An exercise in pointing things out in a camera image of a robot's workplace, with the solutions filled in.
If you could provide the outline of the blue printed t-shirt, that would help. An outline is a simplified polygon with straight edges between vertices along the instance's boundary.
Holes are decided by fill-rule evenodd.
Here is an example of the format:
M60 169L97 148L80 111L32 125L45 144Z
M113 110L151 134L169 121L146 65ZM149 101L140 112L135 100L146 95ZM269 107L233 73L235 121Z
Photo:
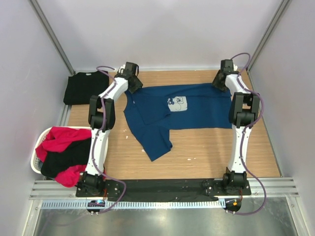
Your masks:
M231 128L231 93L210 83L146 87L125 95L126 122L151 161L171 151L171 130Z

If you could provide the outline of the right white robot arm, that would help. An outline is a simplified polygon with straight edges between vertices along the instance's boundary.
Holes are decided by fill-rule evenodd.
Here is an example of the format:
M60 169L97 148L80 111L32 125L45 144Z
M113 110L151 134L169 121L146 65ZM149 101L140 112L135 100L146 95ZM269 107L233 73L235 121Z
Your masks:
M237 195L249 191L246 157L253 123L258 119L260 99L243 82L232 59L220 62L213 86L232 94L228 120L233 131L231 159L222 180L216 181L213 189L218 195Z

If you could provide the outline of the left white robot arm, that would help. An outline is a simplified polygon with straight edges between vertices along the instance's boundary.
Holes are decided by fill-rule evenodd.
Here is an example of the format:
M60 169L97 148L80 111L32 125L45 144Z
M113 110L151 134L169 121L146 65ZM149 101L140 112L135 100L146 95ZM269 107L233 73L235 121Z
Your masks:
M129 91L135 93L143 87L138 78L139 66L133 62L126 62L116 70L113 77L98 66L97 71L112 78L113 82L99 95L93 95L89 103L88 122L91 128L91 148L89 159L82 179L77 185L77 197L97 197L105 192L104 162L108 149L108 137L116 121L115 102Z

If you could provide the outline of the folded black t-shirt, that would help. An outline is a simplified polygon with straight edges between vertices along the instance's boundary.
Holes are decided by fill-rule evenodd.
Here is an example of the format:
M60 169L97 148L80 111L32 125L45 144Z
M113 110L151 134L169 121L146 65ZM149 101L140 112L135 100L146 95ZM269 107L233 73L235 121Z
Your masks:
M109 86L109 77L99 71L78 72L68 78L63 102L66 105L89 104L93 95L99 95Z

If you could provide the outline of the red t-shirt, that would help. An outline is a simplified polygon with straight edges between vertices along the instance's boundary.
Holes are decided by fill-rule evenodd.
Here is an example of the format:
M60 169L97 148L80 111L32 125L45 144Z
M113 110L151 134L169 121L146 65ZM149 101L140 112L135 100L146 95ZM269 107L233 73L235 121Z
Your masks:
M53 143L61 142L61 143L70 143L73 141L84 140L87 138L92 139L92 131L91 130L71 130L69 128L57 128L54 126L51 128L50 132L46 136L44 141L52 141ZM70 175L66 176L62 174L61 176L57 176L57 178L53 178L56 182L63 185L64 187L74 187L78 184L80 179L79 175Z

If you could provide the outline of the black t-shirt in basket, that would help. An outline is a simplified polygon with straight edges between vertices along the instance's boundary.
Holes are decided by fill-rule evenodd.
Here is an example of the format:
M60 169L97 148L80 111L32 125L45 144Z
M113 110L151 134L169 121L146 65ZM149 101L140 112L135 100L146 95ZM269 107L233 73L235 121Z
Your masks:
M88 164L91 143L91 138L70 143L42 142L35 149L42 162L41 173L50 178L81 174Z

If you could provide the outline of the white laundry basket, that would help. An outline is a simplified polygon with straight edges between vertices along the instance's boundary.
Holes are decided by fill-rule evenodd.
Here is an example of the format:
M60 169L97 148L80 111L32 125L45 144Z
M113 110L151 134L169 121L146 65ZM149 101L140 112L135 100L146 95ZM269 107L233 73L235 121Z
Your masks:
M81 126L57 126L57 128L62 128L62 129L69 128L71 130L80 130L80 129L91 130L91 128L89 128L89 127L81 127ZM39 156L37 155L35 150L46 139L46 136L48 135L50 130L51 130L51 127L47 128L46 130L44 130L40 134L39 138L36 141L36 144L34 146L34 150L33 150L32 155L31 155L31 168L35 173L38 173L38 174L40 173L43 161L41 161L41 159L39 158ZM95 154L103 153L103 157L100 156L100 157L95 158L96 163L98 163L98 164L104 164L105 159L106 159L106 155L107 155L107 151L108 151L108 136L102 135L102 138L103 138L102 139L102 146L103 146L102 151L100 151L100 149L101 149L100 142L99 142L99 144L96 144L96 146L95 146L95 148L99 149L98 151L95 150Z

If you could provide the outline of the right aluminium frame post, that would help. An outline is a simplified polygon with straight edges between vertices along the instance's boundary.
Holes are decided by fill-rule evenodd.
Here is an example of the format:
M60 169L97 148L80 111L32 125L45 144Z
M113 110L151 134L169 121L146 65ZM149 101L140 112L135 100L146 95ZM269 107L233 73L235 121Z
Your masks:
M283 17L283 15L285 14L285 12L287 11L288 7L290 6L292 0L282 0L276 10L276 12L274 13L267 29L265 30L258 46L256 47L253 55L252 55L252 59L249 62L249 65L247 67L247 72L250 72L250 70L253 68L254 64L256 63L259 55L261 54L262 50L264 49L264 47L266 46L267 42L269 41L269 39L271 38L273 32L275 31L277 25L279 24L279 22L281 21L281 18Z

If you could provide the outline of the aluminium frame post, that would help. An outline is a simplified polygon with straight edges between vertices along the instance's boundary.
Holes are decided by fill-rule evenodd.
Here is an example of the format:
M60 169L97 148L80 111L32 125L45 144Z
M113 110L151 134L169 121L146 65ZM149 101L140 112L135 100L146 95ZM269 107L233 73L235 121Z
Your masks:
M36 16L38 17L39 21L41 22L44 30L46 31L48 37L50 38L52 44L54 45L55 49L57 50L60 58L62 59L63 63L65 64L67 70L71 75L74 75L76 72L73 69L63 47L61 46L53 28L51 27L44 11L42 10L39 2L37 0L29 0L31 7L33 8Z
M264 49L264 47L266 46L267 42L269 41L269 39L271 38L273 32L275 31L277 25L279 24L279 22L281 21L281 18L283 17L283 15L285 14L285 12L287 11L288 7L290 6L292 0L282 0L276 10L276 12L274 13L267 29L265 30L258 46L256 47L253 55L252 55L252 59L249 62L249 65L247 67L247 72L250 72L250 70L253 68L254 64L256 63L259 55L261 54L262 50Z

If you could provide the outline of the left aluminium frame post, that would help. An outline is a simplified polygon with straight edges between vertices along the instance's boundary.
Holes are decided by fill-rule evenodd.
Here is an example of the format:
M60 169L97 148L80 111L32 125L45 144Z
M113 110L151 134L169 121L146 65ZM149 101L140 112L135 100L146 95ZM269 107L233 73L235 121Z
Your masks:
M31 7L33 8L36 16L38 17L39 21L41 22L44 30L46 31L48 37L50 38L52 44L54 45L55 49L57 50L60 58L62 59L63 63L65 64L67 70L71 75L74 75L76 72L73 69L63 47L61 46L53 28L51 27L44 11L42 10L39 2L37 0L29 0Z

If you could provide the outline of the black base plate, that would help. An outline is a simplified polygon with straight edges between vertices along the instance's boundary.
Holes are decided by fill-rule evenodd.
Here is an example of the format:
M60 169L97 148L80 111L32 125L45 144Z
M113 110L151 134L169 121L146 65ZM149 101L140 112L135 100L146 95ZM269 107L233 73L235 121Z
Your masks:
M207 202L219 196L249 196L252 194L247 182L243 189L224 188L219 179L129 179L121 202Z

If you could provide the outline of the aluminium rail profile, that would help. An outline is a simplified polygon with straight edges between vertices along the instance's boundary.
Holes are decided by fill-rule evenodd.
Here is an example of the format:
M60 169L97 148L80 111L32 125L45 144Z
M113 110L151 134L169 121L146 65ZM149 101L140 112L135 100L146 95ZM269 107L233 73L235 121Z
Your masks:
M54 180L36 180L33 184L30 200L59 200L75 198L76 187L67 188Z

